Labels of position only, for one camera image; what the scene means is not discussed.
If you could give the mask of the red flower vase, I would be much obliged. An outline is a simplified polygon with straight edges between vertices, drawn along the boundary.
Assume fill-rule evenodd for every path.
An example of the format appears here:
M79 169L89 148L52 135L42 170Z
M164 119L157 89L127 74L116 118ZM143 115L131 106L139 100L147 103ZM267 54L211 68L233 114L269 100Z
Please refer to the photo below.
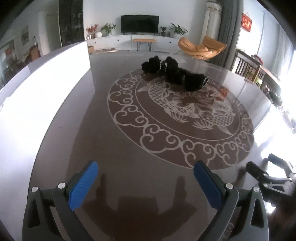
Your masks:
M89 38L95 38L95 32L98 28L98 24L90 25L90 27L86 28L86 31L88 32Z

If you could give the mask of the black flat television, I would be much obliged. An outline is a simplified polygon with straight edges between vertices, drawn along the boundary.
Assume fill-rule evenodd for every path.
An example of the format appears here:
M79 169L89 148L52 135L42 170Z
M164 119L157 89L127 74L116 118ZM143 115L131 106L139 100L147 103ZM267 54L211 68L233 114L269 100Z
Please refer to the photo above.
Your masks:
M159 29L159 16L154 15L122 15L122 33L152 33Z

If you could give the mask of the dark glass display cabinet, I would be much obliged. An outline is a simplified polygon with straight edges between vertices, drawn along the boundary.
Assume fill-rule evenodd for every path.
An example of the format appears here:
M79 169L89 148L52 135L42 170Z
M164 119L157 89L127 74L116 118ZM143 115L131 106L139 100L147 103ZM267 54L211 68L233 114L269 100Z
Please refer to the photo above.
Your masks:
M84 41L82 0L59 0L58 18L62 47Z

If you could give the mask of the green potted plant left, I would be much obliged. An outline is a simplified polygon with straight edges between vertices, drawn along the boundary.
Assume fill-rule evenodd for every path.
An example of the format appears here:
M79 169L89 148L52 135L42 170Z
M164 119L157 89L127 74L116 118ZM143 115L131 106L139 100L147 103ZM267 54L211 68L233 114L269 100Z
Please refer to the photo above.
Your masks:
M116 25L113 23L106 23L101 27L101 32L104 33L105 36L112 35L112 31L116 28Z

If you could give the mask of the cardboard box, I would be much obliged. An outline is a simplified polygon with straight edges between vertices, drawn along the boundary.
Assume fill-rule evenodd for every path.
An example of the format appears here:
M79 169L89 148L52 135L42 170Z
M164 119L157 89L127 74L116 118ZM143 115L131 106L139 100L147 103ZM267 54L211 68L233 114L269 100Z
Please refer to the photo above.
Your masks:
M89 54L94 53L94 51L95 51L94 46L88 46L88 53Z

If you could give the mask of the orange lounge chair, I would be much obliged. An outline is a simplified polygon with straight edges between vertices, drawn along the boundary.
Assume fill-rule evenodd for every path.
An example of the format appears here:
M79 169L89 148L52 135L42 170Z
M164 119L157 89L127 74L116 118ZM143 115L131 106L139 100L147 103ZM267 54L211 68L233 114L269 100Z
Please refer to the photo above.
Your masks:
M187 55L198 60L209 60L220 54L227 47L226 44L205 36L199 45L193 44L187 38L182 37L178 41L179 48Z

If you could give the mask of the white tv cabinet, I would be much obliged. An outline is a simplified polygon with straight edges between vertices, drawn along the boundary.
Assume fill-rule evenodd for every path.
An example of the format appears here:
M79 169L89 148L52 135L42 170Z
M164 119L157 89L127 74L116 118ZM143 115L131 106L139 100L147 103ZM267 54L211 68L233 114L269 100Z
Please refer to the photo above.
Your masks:
M88 46L94 46L95 50L116 49L136 51L137 44L133 39L156 39L152 44L151 52L178 53L181 49L178 46L178 39L152 35L110 35L87 40ZM148 45L142 43L140 51L149 51Z

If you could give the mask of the dark wooden chair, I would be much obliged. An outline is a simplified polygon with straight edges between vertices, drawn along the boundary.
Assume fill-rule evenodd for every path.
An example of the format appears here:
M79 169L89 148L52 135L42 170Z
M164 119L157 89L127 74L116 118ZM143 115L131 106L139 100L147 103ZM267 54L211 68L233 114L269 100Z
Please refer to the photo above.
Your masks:
M258 60L237 49L232 62L231 72L255 82L261 66L262 64Z

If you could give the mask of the small wooden bench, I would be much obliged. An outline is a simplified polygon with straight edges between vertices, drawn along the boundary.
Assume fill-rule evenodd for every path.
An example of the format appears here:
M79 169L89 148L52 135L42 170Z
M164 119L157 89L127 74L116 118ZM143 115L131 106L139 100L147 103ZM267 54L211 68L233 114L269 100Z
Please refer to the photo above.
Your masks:
M140 50L140 46L142 43L146 43L148 45L148 49L152 51L152 44L156 43L156 39L133 39L133 42L137 44L137 51Z

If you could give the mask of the black fuzzy scrunchie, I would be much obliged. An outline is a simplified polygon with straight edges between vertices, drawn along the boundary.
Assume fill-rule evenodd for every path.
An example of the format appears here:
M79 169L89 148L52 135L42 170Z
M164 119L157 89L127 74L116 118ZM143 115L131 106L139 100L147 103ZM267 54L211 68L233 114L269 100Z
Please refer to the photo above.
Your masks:
M165 76L168 83L183 86L184 90L190 92L202 89L209 80L206 75L190 72L182 68L167 71Z

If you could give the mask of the white storage box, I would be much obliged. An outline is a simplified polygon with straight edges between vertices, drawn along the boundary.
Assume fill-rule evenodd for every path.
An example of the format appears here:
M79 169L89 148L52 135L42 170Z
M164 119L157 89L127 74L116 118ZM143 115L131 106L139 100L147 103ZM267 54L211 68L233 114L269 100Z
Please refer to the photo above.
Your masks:
M69 160L95 93L87 43L30 63L1 89L1 232L21 240L33 166L49 127L50 162Z

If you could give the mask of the green potted plant right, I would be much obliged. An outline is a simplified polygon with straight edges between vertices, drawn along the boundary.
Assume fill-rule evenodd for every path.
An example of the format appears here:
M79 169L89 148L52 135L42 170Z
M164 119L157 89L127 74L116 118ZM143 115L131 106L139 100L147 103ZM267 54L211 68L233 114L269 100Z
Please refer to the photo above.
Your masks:
M172 37L174 38L181 38L185 37L188 30L185 28L182 28L179 24L175 25L171 23L170 31L172 33Z

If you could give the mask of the green potted plant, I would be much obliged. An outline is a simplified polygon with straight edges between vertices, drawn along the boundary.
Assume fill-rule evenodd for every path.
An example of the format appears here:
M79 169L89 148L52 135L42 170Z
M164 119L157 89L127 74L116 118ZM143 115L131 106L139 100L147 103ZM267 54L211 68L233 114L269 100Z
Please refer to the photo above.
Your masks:
M116 28L116 25L113 23L106 23L101 27L101 32L104 33L105 36L112 35L112 31Z
M172 37L174 38L181 38L185 37L188 30L185 28L182 28L179 24L175 25L171 23L170 31L172 33Z

